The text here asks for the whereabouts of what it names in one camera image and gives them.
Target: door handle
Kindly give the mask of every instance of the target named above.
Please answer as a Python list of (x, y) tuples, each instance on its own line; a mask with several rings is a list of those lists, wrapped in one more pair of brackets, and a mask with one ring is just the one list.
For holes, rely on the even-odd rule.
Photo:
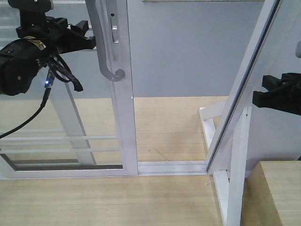
[(90, 17), (93, 34), (96, 37), (96, 49), (100, 72), (110, 81), (120, 81), (125, 76), (125, 72), (121, 69), (118, 69), (115, 74), (113, 74), (107, 67), (103, 29), (96, 10), (96, 0), (86, 0), (86, 6)]

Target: wooden floor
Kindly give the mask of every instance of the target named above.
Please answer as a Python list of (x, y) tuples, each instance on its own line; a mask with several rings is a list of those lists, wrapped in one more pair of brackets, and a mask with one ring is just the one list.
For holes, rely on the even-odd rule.
[[(139, 161), (199, 161), (206, 157), (199, 108), (225, 100), (227, 97), (137, 97), (135, 123)], [(114, 112), (110, 98), (76, 99), (77, 108), (88, 136), (116, 135)], [(1, 122), (7, 131), (33, 114), (40, 100), (0, 101), (0, 117), (10, 118)], [(58, 129), (62, 132), (22, 133), (11, 137), (66, 136), (55, 107), (49, 101), (41, 114), (23, 129)], [(91, 148), (118, 148), (117, 139), (90, 140)], [(70, 149), (71, 144), (11, 145), (5, 149)], [(12, 160), (74, 159), (74, 153), (17, 153), (9, 154)], [(97, 152), (99, 164), (121, 163), (120, 151)]]
[(210, 176), (0, 181), (1, 226), (221, 226)]
[(226, 98), (134, 98), (138, 160), (204, 160), (206, 144), (198, 110)]

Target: white wall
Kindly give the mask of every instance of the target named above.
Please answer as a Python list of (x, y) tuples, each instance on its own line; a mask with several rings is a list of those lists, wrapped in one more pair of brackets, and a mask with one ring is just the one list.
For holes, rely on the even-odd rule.
[(134, 96), (228, 95), (262, 4), (128, 0)]

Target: sliding glass door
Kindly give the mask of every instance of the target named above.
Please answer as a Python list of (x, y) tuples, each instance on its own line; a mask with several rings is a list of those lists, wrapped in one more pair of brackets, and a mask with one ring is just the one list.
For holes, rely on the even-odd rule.
[[(88, 4), (98, 12), (92, 24), (101, 20), (103, 26), (109, 70), (122, 69), (125, 77), (112, 82), (102, 76), (99, 60), (105, 59), (98, 57), (98, 45), (93, 50), (62, 54), (84, 91), (73, 91), (72, 85), (55, 80), (44, 110), (21, 130), (0, 139), (0, 173), (6, 178), (137, 174), (126, 0)], [(91, 24), (85, 1), (54, 1), (54, 6), (48, 16), (66, 17), (70, 24), (81, 20)], [(0, 17), (3, 47), (17, 39), (19, 11), (0, 2)], [(99, 40), (102, 34), (90, 26), (86, 36), (92, 35)], [(47, 72), (40, 70), (26, 94), (0, 96), (1, 133), (38, 109)]]

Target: glass panel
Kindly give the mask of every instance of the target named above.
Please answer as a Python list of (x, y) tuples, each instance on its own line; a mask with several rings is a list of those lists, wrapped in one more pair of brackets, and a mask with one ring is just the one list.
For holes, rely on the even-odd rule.
[[(89, 20), (86, 5), (82, 2), (55, 4), (55, 9), (47, 15), (66, 17), (70, 24)], [(17, 39), (15, 28), (18, 26), (19, 10), (0, 4), (0, 46)], [(111, 83), (100, 74), (96, 51), (84, 50), (61, 56), (84, 91), (75, 92), (72, 84), (66, 86), (55, 80), (43, 111), (18, 132), (1, 139), (1, 153), (7, 152), (9, 161), (22, 166), (91, 165), (93, 161), (94, 165), (122, 164)], [(0, 96), (0, 133), (23, 123), (38, 109), (47, 72), (47, 69), (40, 70), (26, 94)], [(86, 151), (74, 152), (74, 149)], [(24, 153), (11, 153), (14, 150), (23, 150)]]
[(199, 108), (227, 99), (262, 4), (128, 1), (139, 161), (205, 159)]

